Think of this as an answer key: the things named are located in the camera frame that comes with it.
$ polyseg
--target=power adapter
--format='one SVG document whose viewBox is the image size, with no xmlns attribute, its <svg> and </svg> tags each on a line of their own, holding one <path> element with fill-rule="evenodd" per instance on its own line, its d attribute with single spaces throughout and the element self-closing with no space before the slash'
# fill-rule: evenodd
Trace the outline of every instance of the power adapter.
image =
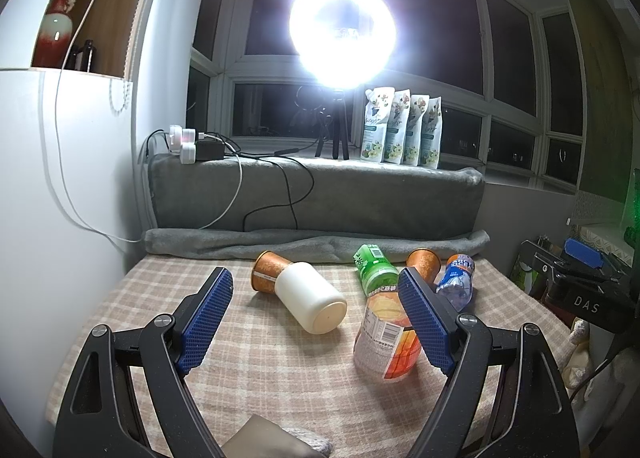
<svg viewBox="0 0 640 458">
<path fill-rule="evenodd" d="M 225 145 L 215 138 L 205 138 L 196 142 L 196 162 L 222 160 L 225 157 Z"/>
</svg>

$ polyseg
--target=blue gripper pad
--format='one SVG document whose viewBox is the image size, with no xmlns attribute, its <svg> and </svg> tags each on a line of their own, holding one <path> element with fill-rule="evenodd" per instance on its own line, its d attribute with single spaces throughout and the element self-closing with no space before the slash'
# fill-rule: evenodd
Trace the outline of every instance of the blue gripper pad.
<svg viewBox="0 0 640 458">
<path fill-rule="evenodd" d="M 578 240 L 574 240 L 573 238 L 569 238 L 564 242 L 564 251 L 569 256 L 583 262 L 591 268 L 602 268 L 602 265 L 604 264 L 602 261 L 602 255 L 597 250 L 579 242 Z"/>
<path fill-rule="evenodd" d="M 182 332 L 182 353 L 176 368 L 183 375 L 202 364 L 233 293 L 233 277 L 231 272 L 224 268 Z"/>
<path fill-rule="evenodd" d="M 398 295 L 429 362 L 449 375 L 456 367 L 450 351 L 450 333 L 407 269 L 400 272 Z"/>
</svg>

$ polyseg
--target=metal pivot screw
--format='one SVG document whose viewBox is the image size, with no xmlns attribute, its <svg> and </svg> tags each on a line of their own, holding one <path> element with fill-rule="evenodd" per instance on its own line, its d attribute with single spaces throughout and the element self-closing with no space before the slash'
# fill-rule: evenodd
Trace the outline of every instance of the metal pivot screw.
<svg viewBox="0 0 640 458">
<path fill-rule="evenodd" d="M 458 317 L 461 324 L 464 326 L 475 326 L 478 324 L 478 318 L 472 316 L 469 313 L 463 313 L 460 317 Z"/>
<path fill-rule="evenodd" d="M 538 328 L 535 324 L 528 323 L 524 325 L 524 331 L 529 335 L 540 335 L 540 328 Z"/>
<path fill-rule="evenodd" d="M 162 315 L 159 315 L 154 319 L 154 324 L 159 328 L 168 326 L 169 324 L 171 324 L 171 316 L 163 313 Z"/>
<path fill-rule="evenodd" d="M 105 333 L 107 333 L 107 327 L 104 324 L 98 324 L 91 330 L 91 335 L 94 337 L 102 337 Z"/>
</svg>

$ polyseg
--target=white pouch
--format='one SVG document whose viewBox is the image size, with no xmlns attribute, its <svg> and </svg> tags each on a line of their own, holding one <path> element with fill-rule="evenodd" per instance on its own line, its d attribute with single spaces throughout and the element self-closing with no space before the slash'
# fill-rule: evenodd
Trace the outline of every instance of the white pouch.
<svg viewBox="0 0 640 458">
<path fill-rule="evenodd" d="M 428 95 L 412 95 L 409 118 L 404 136 L 403 165 L 418 165 L 420 158 L 420 133 L 422 132 L 422 118 L 429 105 Z"/>
<path fill-rule="evenodd" d="M 382 162 L 385 147 L 386 123 L 391 112 L 394 88 L 375 88 L 367 90 L 367 107 L 364 112 L 364 134 L 360 158 L 370 162 Z"/>
<path fill-rule="evenodd" d="M 411 108 L 411 92 L 403 90 L 396 92 L 391 103 L 391 114 L 386 124 L 385 162 L 400 164 L 404 151 L 404 135 L 406 122 Z"/>
<path fill-rule="evenodd" d="M 420 136 L 420 165 L 437 169 L 440 161 L 440 140 L 442 139 L 441 97 L 429 99 L 429 107 L 422 119 Z"/>
</svg>

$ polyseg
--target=barcode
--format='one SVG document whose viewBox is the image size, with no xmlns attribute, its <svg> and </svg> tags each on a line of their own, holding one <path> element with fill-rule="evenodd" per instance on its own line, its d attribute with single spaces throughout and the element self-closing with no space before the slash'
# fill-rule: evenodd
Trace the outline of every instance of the barcode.
<svg viewBox="0 0 640 458">
<path fill-rule="evenodd" d="M 401 326 L 396 326 L 395 324 L 386 323 L 385 330 L 382 332 L 382 337 L 380 339 L 383 343 L 394 344 L 396 342 L 396 337 L 402 331 Z"/>
</svg>

